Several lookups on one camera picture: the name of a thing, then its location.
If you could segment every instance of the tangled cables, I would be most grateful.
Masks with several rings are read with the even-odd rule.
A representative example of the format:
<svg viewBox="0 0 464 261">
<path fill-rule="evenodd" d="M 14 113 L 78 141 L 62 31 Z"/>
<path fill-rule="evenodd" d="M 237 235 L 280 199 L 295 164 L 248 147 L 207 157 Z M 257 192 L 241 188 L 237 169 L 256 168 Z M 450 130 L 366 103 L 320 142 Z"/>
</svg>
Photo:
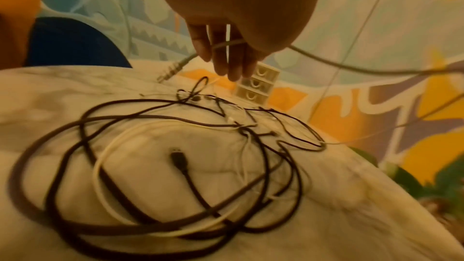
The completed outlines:
<svg viewBox="0 0 464 261">
<path fill-rule="evenodd" d="M 71 246 L 78 252 L 100 260 L 189 260 L 204 257 L 206 255 L 214 253 L 215 251 L 225 246 L 229 241 L 231 241 L 234 238 L 234 236 L 236 236 L 240 232 L 254 234 L 265 233 L 285 224 L 292 218 L 292 216 L 298 210 L 304 193 L 301 171 L 298 168 L 297 163 L 295 162 L 291 153 L 289 152 L 288 147 L 290 146 L 293 148 L 298 148 L 300 150 L 310 152 L 321 152 L 326 148 L 324 140 L 314 130 L 312 130 L 302 121 L 298 120 L 297 118 L 293 118 L 287 114 L 281 113 L 277 110 L 264 108 L 241 108 L 232 102 L 218 98 L 216 96 L 202 95 L 200 93 L 202 89 L 199 88 L 203 82 L 203 87 L 205 87 L 208 83 L 208 78 L 203 77 L 202 79 L 200 79 L 190 92 L 178 90 L 177 100 L 144 98 L 106 102 L 87 110 L 81 116 L 80 120 L 68 123 L 46 134 L 39 140 L 35 141 L 30 147 L 28 147 L 24 151 L 24 153 L 19 157 L 15 166 L 13 167 L 8 182 L 8 190 L 11 201 L 13 202 L 17 210 L 29 219 L 43 224 L 45 226 L 52 227 L 60 235 L 63 241 L 65 241 L 69 246 Z M 214 101 L 218 110 L 210 109 L 195 103 L 196 100 L 202 98 Z M 92 116 L 92 114 L 96 111 L 101 110 L 110 105 L 139 102 L 162 103 L 162 105 L 153 106 L 129 115 Z M 246 116 L 248 116 L 254 122 L 254 124 L 244 125 L 236 121 L 228 121 L 228 123 L 225 124 L 207 124 L 175 116 L 146 114 L 147 112 L 159 110 L 173 105 L 185 105 L 188 107 L 199 108 L 204 111 L 208 111 L 215 115 L 221 116 L 225 120 L 227 120 L 228 117 L 223 109 L 223 106 L 229 105 L 231 107 L 240 108 L 246 114 Z M 283 138 L 274 131 L 271 131 L 269 133 L 257 133 L 255 127 L 259 124 L 259 121 L 256 119 L 254 114 L 258 112 L 264 113 L 266 116 L 271 117 L 272 120 L 279 122 L 284 132 L 289 137 L 301 142 L 303 146 L 283 140 Z M 306 128 L 309 132 L 311 132 L 312 135 L 315 136 L 316 143 L 311 142 L 309 140 L 301 139 L 291 134 L 287 130 L 284 122 L 282 122 L 282 120 L 280 119 L 281 116 L 286 116 L 287 118 L 293 119 L 296 122 L 298 122 L 302 127 Z M 106 152 L 105 150 L 100 156 L 100 158 L 97 158 L 91 146 L 91 141 L 96 139 L 102 132 L 104 132 L 106 129 L 113 126 L 114 124 L 134 119 L 156 119 L 156 121 L 144 124 L 142 127 L 139 126 L 133 128 L 133 130 L 127 130 L 123 132 L 114 140 L 114 142 L 108 145 L 108 151 Z M 92 134 L 89 134 L 86 129 L 86 126 L 91 122 L 97 121 L 106 121 L 106 123 Z M 245 180 L 243 182 L 244 186 L 240 188 L 237 192 L 235 192 L 228 198 L 222 200 L 220 203 L 211 206 L 200 194 L 194 181 L 192 180 L 189 173 L 189 165 L 186 156 L 180 150 L 173 150 L 171 152 L 172 163 L 183 175 L 193 196 L 196 198 L 198 203 L 204 208 L 204 210 L 192 216 L 173 221 L 161 222 L 159 220 L 156 220 L 148 214 L 146 214 L 145 212 L 143 212 L 140 208 L 138 208 L 128 198 L 128 196 L 124 194 L 124 192 L 118 187 L 118 185 L 114 182 L 111 176 L 105 171 L 105 169 L 102 168 L 102 165 L 105 154 L 111 152 L 112 144 L 118 144 L 118 142 L 120 143 L 121 141 L 125 140 L 125 138 L 129 134 L 133 135 L 137 131 L 143 131 L 149 125 L 151 128 L 158 128 L 161 122 L 181 123 L 196 127 L 205 127 L 217 130 L 228 130 L 237 132 L 238 134 L 246 137 L 248 143 L 252 143 L 255 146 L 257 146 L 261 153 L 264 172 L 250 181 Z M 50 184 L 50 187 L 45 197 L 45 210 L 42 210 L 39 207 L 37 207 L 30 199 L 27 198 L 23 188 L 25 172 L 30 164 L 30 159 L 49 140 L 53 139 L 54 137 L 63 133 L 66 130 L 73 129 L 76 127 L 79 129 L 80 141 L 75 143 L 62 156 L 55 178 Z M 265 144 L 261 139 L 263 136 L 275 137 L 274 142 L 277 144 L 278 149 L 272 148 L 271 146 Z M 120 222 L 122 222 L 123 224 L 94 225 L 64 219 L 62 213 L 59 211 L 57 206 L 57 193 L 59 192 L 65 173 L 70 165 L 71 156 L 80 148 L 84 150 L 88 162 L 94 167 L 94 186 L 96 188 L 97 195 L 101 194 L 99 198 L 103 197 L 100 187 L 101 182 L 108 189 L 110 194 L 117 200 L 120 206 L 124 208 L 127 214 L 129 214 L 135 220 L 135 222 L 131 222 L 128 219 L 113 214 L 112 216 L 120 220 Z M 271 166 L 269 154 L 277 155 L 280 158 L 279 163 L 275 164 L 274 166 Z M 281 168 L 284 165 L 284 163 L 286 163 L 290 167 L 290 174 L 287 179 L 287 182 L 283 184 L 277 192 L 274 192 L 272 195 L 268 195 L 271 180 L 270 176 L 273 172 Z M 275 199 L 278 199 L 278 197 L 282 196 L 284 193 L 289 191 L 292 184 L 294 184 L 295 182 L 297 187 L 296 196 L 292 198 L 292 200 L 294 201 L 291 206 L 291 209 L 284 216 L 272 223 L 269 223 L 261 227 L 250 227 L 247 225 L 249 220 L 252 217 L 254 217 L 258 212 L 265 209 L 270 203 L 275 201 Z M 230 220 L 228 218 L 229 214 L 220 213 L 222 209 L 228 207 L 233 203 L 237 203 L 237 200 L 239 200 L 243 195 L 250 191 L 257 193 L 257 196 L 254 198 L 254 202 L 252 203 L 250 208 L 247 209 L 238 219 Z M 208 225 L 197 225 L 195 228 L 185 228 L 185 226 L 190 226 L 208 217 L 214 219 Z M 142 254 L 105 249 L 91 244 L 82 237 L 83 235 L 121 236 L 140 234 L 150 234 L 158 237 L 179 237 L 191 241 L 216 240 L 216 242 L 205 248 L 197 250 L 161 254 Z"/>
</svg>

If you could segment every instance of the blue cloth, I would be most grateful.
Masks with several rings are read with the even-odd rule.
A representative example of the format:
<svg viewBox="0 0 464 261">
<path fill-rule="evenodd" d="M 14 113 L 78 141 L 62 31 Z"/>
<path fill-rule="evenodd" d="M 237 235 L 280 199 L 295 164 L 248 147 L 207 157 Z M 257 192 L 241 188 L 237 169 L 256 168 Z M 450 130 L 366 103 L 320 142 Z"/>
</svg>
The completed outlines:
<svg viewBox="0 0 464 261">
<path fill-rule="evenodd" d="M 63 17 L 37 18 L 25 66 L 101 65 L 132 68 L 122 52 L 97 29 Z"/>
</svg>

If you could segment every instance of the black usb plug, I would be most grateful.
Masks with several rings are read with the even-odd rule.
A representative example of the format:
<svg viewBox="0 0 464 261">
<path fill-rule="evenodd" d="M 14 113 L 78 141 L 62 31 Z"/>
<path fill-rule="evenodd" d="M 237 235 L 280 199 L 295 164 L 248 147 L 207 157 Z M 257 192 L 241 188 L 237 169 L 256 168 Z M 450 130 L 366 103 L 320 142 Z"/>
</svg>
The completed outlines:
<svg viewBox="0 0 464 261">
<path fill-rule="evenodd" d="M 185 157 L 184 152 L 182 152 L 179 148 L 173 148 L 171 149 L 170 156 L 174 166 L 183 174 L 187 173 L 187 165 L 189 163 L 187 162 L 187 157 Z"/>
</svg>

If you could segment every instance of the plug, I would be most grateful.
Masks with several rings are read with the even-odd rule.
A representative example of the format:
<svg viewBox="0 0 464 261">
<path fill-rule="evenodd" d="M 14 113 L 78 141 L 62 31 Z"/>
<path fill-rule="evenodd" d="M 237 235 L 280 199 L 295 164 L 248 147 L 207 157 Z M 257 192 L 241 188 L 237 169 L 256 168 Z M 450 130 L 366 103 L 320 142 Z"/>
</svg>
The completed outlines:
<svg viewBox="0 0 464 261">
<path fill-rule="evenodd" d="M 171 149 L 171 161 L 173 162 L 174 166 L 183 174 L 187 173 L 188 171 L 188 161 L 187 157 L 185 157 L 184 152 L 182 152 L 179 148 L 172 148 Z"/>
</svg>

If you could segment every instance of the wall mural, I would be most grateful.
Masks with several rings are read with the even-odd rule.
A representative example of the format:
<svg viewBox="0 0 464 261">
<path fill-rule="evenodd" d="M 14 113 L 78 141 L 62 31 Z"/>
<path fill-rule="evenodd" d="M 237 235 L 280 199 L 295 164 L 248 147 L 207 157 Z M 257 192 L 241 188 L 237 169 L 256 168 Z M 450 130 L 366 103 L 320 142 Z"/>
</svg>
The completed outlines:
<svg viewBox="0 0 464 261">
<path fill-rule="evenodd" d="M 322 57 L 371 69 L 462 68 L 464 0 L 319 0 L 295 41 Z M 43 16 L 81 20 L 129 59 L 179 60 L 194 52 L 185 22 L 164 0 L 43 0 Z M 282 71 L 269 106 L 306 121 L 336 70 L 289 50 L 265 63 Z M 185 77 L 215 76 L 211 67 Z M 217 86 L 233 89 L 221 78 Z M 385 171 L 464 242 L 464 100 L 417 120 L 464 92 L 464 74 L 379 78 L 337 72 L 310 123 Z"/>
</svg>

